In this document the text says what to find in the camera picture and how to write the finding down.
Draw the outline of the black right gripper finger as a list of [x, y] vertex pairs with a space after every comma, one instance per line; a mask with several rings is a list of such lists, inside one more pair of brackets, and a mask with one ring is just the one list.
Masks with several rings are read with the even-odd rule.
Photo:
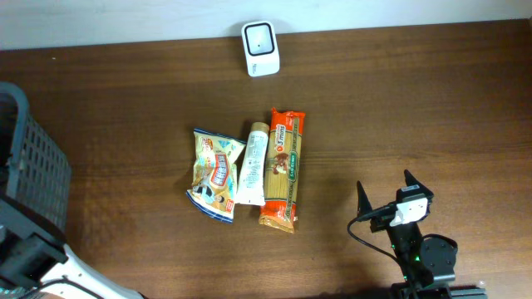
[[404, 176], [406, 182], [405, 189], [421, 189], [423, 187], [423, 184], [408, 169], [404, 170]]
[[357, 219], [363, 220], [364, 217], [373, 210], [373, 208], [360, 181], [357, 181], [357, 201]]

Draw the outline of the white tube tan cap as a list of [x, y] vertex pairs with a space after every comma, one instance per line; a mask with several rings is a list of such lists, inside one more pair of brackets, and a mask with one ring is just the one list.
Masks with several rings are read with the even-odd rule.
[[239, 174], [236, 202], [264, 206], [264, 161], [268, 147], [269, 126], [254, 122], [246, 145]]

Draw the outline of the yellow snack bag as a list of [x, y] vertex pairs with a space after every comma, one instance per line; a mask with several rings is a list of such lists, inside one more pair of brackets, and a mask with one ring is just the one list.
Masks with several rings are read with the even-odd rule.
[[232, 223], [238, 189], [236, 161], [244, 152], [246, 142], [199, 128], [194, 129], [194, 137], [193, 181], [186, 195], [210, 218]]

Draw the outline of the orange spaghetti packet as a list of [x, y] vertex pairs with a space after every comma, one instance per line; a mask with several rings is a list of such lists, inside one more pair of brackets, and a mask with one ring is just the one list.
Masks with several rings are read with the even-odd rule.
[[259, 223], [295, 232], [300, 156], [305, 114], [272, 109], [264, 166], [264, 200]]

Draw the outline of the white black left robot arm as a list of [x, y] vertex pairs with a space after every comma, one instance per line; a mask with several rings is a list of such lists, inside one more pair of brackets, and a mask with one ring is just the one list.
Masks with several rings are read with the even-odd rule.
[[84, 263], [49, 220], [1, 196], [1, 297], [139, 298]]

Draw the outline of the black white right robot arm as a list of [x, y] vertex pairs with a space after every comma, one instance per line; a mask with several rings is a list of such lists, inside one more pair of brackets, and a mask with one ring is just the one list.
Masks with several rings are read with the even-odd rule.
[[385, 231], [393, 253], [361, 240], [354, 233], [349, 235], [390, 257], [410, 288], [420, 291], [445, 286], [456, 279], [457, 242], [439, 234], [421, 233], [418, 223], [429, 216], [434, 194], [408, 170], [404, 177], [406, 186], [397, 190], [396, 199], [380, 208], [372, 208], [362, 183], [357, 182], [357, 216], [348, 223], [368, 221], [372, 233]]

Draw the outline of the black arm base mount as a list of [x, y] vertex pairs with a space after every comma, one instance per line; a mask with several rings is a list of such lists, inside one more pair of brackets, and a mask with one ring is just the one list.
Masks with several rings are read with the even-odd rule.
[[393, 284], [388, 292], [390, 299], [487, 299], [486, 289], [474, 286], [431, 287], [412, 290], [406, 283]]

